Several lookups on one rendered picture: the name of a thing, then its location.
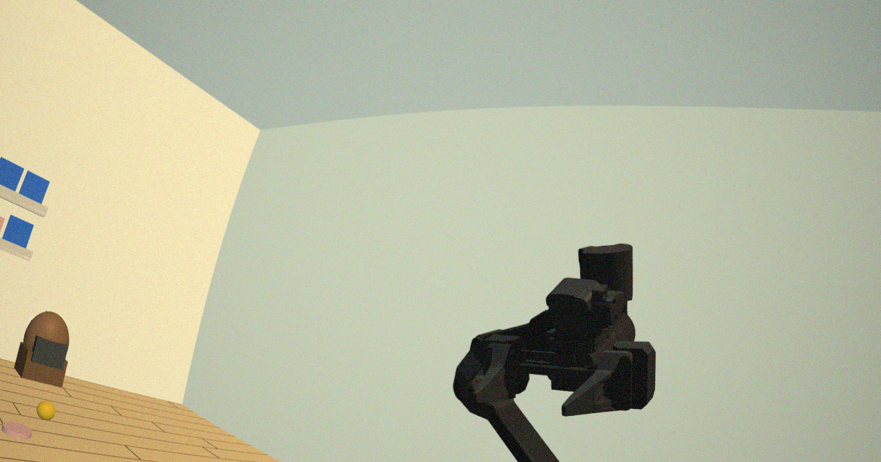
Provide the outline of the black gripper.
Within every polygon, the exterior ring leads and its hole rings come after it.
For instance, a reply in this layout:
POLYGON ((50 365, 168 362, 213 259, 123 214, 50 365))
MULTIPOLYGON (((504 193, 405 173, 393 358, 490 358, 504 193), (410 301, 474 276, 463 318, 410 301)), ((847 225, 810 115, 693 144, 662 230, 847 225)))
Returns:
POLYGON ((493 335, 480 344, 482 378, 475 403, 516 397, 529 374, 548 375, 551 389, 574 392, 562 416, 643 409, 655 391, 657 356, 649 341, 620 341, 611 326, 603 346, 592 351, 585 336, 553 336, 549 351, 527 351, 521 336, 493 335))

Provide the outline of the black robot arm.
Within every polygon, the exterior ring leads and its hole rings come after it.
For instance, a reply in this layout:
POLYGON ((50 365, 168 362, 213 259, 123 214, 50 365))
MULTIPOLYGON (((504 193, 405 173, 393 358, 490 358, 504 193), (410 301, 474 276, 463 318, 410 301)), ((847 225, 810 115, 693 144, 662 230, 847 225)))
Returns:
POLYGON ((553 336, 579 335, 593 340, 592 351, 603 346, 613 330, 620 341, 635 340, 635 325, 628 316, 633 299, 633 247, 629 244, 585 246, 579 249, 581 279, 563 279, 546 297, 545 309, 531 323, 477 335, 454 375, 454 395, 472 414, 487 419, 518 462, 559 462, 520 411, 513 397, 475 403, 480 384, 480 344, 493 335, 521 336, 527 351, 549 351, 553 336))

